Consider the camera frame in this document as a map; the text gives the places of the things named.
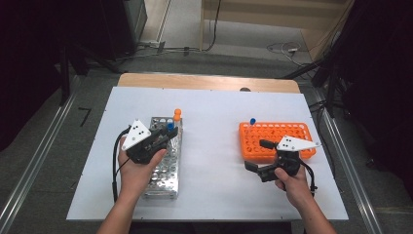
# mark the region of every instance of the cable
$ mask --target cable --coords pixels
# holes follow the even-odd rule
[[[315,176],[314,176],[314,172],[313,170],[310,168],[310,166],[308,166],[306,163],[303,162],[303,160],[300,159],[300,164],[303,165],[306,169],[307,172],[309,173],[310,177],[311,177],[311,182],[310,182],[310,192],[311,194],[314,195],[316,194],[316,183],[315,183]]]
[[[304,74],[301,74],[301,75],[299,75],[299,76],[300,76],[301,79],[303,79],[303,80],[309,80],[309,79],[311,80],[311,79],[313,79],[314,74],[311,75],[311,74],[309,74],[309,72],[310,72],[310,71],[316,72],[315,69],[317,69],[317,68],[318,68],[318,67],[316,67],[316,68],[314,68],[314,69],[312,69],[312,70],[309,70],[309,71],[306,71],[306,72],[305,72],[305,73],[307,74],[308,78],[304,78],[304,77],[303,77]]]
[[[347,12],[349,11],[350,5],[351,5],[351,4],[349,4],[349,5],[347,6],[347,8],[346,8],[346,10],[344,11],[343,15],[341,15],[341,17],[338,19],[338,22],[337,22],[337,24],[333,27],[333,29],[332,29],[331,31],[329,31],[328,34],[327,34],[324,38],[322,38],[322,40],[321,40],[318,44],[316,44],[313,48],[311,48],[311,49],[309,50],[309,52],[312,51],[314,48],[320,46],[321,43],[322,43],[323,41],[325,41],[325,40],[331,35],[331,33],[338,28],[338,26],[339,26],[339,25],[343,22],[343,20],[344,20],[343,17],[344,17],[344,16],[347,14]]]
[[[122,136],[127,134],[131,129],[131,126],[129,126],[127,129],[123,130],[118,137],[116,138],[115,141],[115,146],[113,147],[113,161],[112,161],[112,191],[113,191],[113,200],[116,202],[118,200],[118,184],[116,182],[116,175],[118,174],[119,170],[129,161],[129,159],[122,164],[121,167],[119,167],[118,170],[116,170],[116,152],[118,151],[118,144],[119,141],[121,140]]]
[[[212,38],[212,42],[209,44],[209,47],[206,50],[200,50],[198,48],[191,48],[191,47],[183,47],[183,48],[178,48],[178,47],[171,47],[171,48],[163,48],[163,50],[166,50],[166,52],[164,53],[157,53],[157,54],[151,54],[151,55],[144,55],[144,56],[136,56],[136,57],[130,57],[128,59],[131,58],[145,58],[145,57],[151,57],[151,56],[160,56],[160,55],[165,55],[165,54],[169,54],[169,53],[185,53],[185,52],[195,52],[195,53],[205,53],[208,52],[212,49],[212,47],[215,45],[215,41],[216,41],[216,26],[218,24],[218,16],[219,16],[219,11],[221,9],[221,1],[219,0],[218,2],[218,7],[216,9],[216,15],[215,15],[215,21],[214,21],[214,26],[213,26],[213,38]]]
[[[335,177],[336,177],[336,173],[335,173],[335,161],[334,161],[334,159],[333,159],[333,157],[332,157],[332,155],[331,155],[330,148],[328,147],[328,144],[327,144],[327,142],[325,141],[325,138],[324,138],[324,136],[322,135],[321,129],[320,129],[321,116],[322,116],[322,113],[323,113],[323,111],[324,111],[324,109],[325,109],[325,105],[326,105],[326,104],[327,104],[327,101],[326,101],[326,100],[321,100],[321,101],[315,102],[315,103],[313,103],[313,104],[310,104],[310,105],[309,105],[309,108],[311,109],[312,107],[319,105],[319,108],[317,108],[317,109],[315,109],[315,110],[310,110],[310,112],[311,112],[311,113],[317,112],[316,129],[317,129],[317,132],[319,133],[319,137],[321,138],[322,145],[325,145],[325,149],[327,150],[328,157],[330,158],[330,162],[331,162],[331,172],[332,172],[332,174],[333,174],[333,178],[335,179]]]
[[[212,9],[212,1],[209,1],[209,8]],[[210,23],[212,22],[211,18],[212,18],[212,11],[208,11],[209,12],[209,21],[208,21],[208,37],[209,37],[209,41],[211,41],[211,36],[212,33],[210,33]]]
[[[291,49],[289,49],[289,50],[294,50],[294,51],[293,51],[293,52],[290,52],[291,55],[288,55],[288,54],[285,53],[285,50],[284,50],[283,47],[284,47],[285,45],[290,45],[290,44],[295,44],[296,47],[292,47]],[[274,52],[274,51],[273,51],[273,48],[272,48],[272,47],[275,46],[275,45],[282,45],[282,47],[281,47],[281,52]],[[304,66],[303,64],[301,64],[301,63],[299,63],[299,62],[297,62],[297,61],[295,61],[295,60],[292,59],[292,56],[294,56],[295,52],[298,51],[300,48],[301,48],[301,44],[298,43],[298,42],[274,43],[274,44],[271,44],[271,45],[267,46],[267,50],[268,50],[269,52],[275,53],[275,54],[283,54],[287,59],[289,59],[290,61],[294,62],[295,64],[297,64],[297,65],[299,65],[299,66]]]

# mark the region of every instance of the black cabinet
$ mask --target black cabinet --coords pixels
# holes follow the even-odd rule
[[[45,21],[32,5],[0,2],[0,151],[61,84],[53,24]]]
[[[340,75],[352,82],[343,101],[370,156],[399,176],[413,197],[413,7],[407,0],[363,4],[340,52]]]
[[[147,21],[143,0],[61,1],[56,12],[70,40],[111,60],[135,52]]]

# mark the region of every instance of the white tabletop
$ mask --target white tabletop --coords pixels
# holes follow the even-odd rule
[[[303,95],[115,87],[68,220],[105,219],[113,206],[111,165],[117,135],[136,118],[148,127],[151,117],[172,116],[175,108],[182,110],[184,129],[178,198],[139,199],[133,219],[300,219],[273,181],[263,183],[244,168],[238,127],[250,118],[257,122],[305,123],[313,141],[320,142]],[[322,148],[317,148],[317,154],[306,162],[315,172],[319,188],[315,198],[326,217],[348,219]]]

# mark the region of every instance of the orange tube rack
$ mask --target orange tube rack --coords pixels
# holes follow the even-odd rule
[[[260,139],[267,139],[272,142],[279,142],[282,137],[302,138],[313,141],[310,131],[304,123],[270,123],[257,122],[250,125],[247,122],[240,123],[240,142],[244,160],[256,164],[272,164],[275,160],[275,149],[267,149],[259,145]],[[309,159],[316,154],[316,150],[301,150],[302,159]]]

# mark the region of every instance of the human hand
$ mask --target human hand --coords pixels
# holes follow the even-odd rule
[[[295,176],[289,176],[282,168],[276,168],[274,173],[279,178],[276,180],[276,186],[286,191],[289,203],[296,209],[305,206],[310,201],[309,199],[314,200],[307,184],[306,171],[303,166],[300,166]]]
[[[124,144],[124,142],[125,137],[122,137],[119,146],[119,165],[124,164],[129,159],[127,152],[122,150],[122,145]],[[132,160],[129,160],[121,168],[122,183],[120,196],[127,195],[137,199],[148,185],[149,179],[151,178],[155,167],[162,161],[166,154],[166,149],[159,150],[157,153],[155,153],[155,155],[147,165],[136,164]]]

